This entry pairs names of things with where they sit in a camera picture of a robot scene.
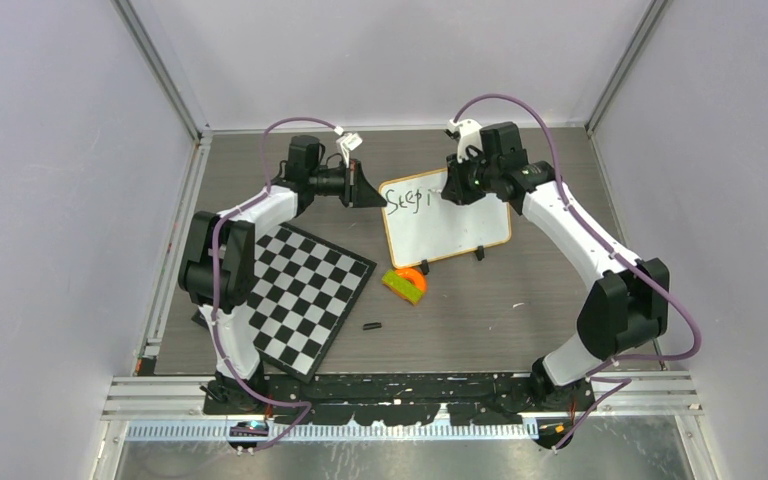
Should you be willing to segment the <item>yellow framed whiteboard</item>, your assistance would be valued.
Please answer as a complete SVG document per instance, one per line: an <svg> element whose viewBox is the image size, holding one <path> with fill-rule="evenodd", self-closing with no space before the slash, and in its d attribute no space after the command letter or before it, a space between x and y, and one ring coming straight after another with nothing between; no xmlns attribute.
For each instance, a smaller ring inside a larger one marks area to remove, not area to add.
<svg viewBox="0 0 768 480"><path fill-rule="evenodd" d="M459 206L442 198L445 169L393 179L378 191L391 264L414 267L508 242L509 206L487 196Z"/></svg>

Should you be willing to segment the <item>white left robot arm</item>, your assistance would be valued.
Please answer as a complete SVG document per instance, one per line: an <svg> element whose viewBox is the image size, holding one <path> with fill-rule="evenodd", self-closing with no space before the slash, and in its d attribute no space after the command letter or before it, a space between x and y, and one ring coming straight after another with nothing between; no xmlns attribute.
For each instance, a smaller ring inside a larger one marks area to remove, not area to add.
<svg viewBox="0 0 768 480"><path fill-rule="evenodd" d="M308 383L376 269L374 261L292 225L318 197L348 208L385 204L339 143L337 164L310 135L290 141L278 175L255 197L193 216L178 284L197 306L216 352L210 395L244 414L267 398L264 366Z"/></svg>

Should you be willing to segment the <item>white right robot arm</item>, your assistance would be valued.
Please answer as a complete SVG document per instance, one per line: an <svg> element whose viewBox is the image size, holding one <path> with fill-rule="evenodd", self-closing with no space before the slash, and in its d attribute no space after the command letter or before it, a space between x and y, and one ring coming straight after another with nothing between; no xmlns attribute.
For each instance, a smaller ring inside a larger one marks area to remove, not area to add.
<svg viewBox="0 0 768 480"><path fill-rule="evenodd" d="M515 123L450 121L446 133L457 150L446 158L442 198L467 206L494 195L542 230L589 289L574 334L532 366L532 400L556 410L570 398L571 384L666 332L668 305L655 289L669 287L669 271L657 258L641 260L594 224L552 164L529 161Z"/></svg>

